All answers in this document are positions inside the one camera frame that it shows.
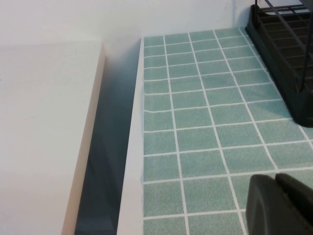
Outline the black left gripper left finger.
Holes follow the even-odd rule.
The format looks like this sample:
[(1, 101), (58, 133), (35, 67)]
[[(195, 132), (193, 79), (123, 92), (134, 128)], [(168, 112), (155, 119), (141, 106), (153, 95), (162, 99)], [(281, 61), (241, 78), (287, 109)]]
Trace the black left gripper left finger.
[(311, 235), (313, 215), (302, 215), (287, 194), (267, 175), (250, 178), (246, 221), (250, 235)]

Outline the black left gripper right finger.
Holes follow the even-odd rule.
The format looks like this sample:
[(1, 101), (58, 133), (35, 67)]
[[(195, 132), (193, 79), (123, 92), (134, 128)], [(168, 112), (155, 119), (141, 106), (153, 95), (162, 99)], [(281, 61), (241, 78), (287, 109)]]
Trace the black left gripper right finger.
[(312, 188), (285, 173), (276, 174), (275, 181), (302, 215), (313, 214)]

